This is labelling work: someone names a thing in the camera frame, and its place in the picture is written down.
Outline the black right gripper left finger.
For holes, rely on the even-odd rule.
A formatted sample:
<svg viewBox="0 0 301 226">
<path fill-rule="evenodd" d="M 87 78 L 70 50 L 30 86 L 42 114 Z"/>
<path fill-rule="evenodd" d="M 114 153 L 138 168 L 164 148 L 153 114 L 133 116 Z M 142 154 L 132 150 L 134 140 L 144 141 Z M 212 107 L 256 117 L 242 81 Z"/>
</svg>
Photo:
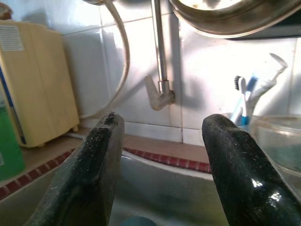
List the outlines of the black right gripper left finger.
<svg viewBox="0 0 301 226">
<path fill-rule="evenodd" d="M 107 226 L 120 173 L 124 120 L 110 112 L 61 164 L 27 226 Z"/>
</svg>

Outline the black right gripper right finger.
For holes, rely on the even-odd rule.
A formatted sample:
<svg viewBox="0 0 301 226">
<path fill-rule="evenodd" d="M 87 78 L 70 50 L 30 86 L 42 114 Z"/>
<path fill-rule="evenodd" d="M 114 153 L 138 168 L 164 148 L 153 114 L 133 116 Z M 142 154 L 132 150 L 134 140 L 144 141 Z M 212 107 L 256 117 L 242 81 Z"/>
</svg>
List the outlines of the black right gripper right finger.
<svg viewBox="0 0 301 226">
<path fill-rule="evenodd" d="M 300 225 L 301 197 L 248 132 L 212 114 L 202 137 L 229 225 Z"/>
</svg>

